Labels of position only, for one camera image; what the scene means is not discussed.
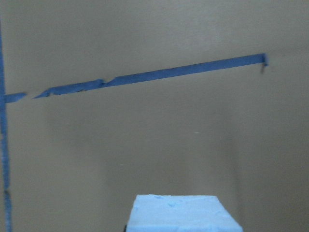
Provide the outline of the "blue foam block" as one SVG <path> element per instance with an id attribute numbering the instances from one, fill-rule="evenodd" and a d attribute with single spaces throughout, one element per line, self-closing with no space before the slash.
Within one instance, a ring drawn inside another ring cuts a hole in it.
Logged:
<path id="1" fill-rule="evenodd" d="M 126 232 L 241 232 L 216 196 L 137 195 Z"/>

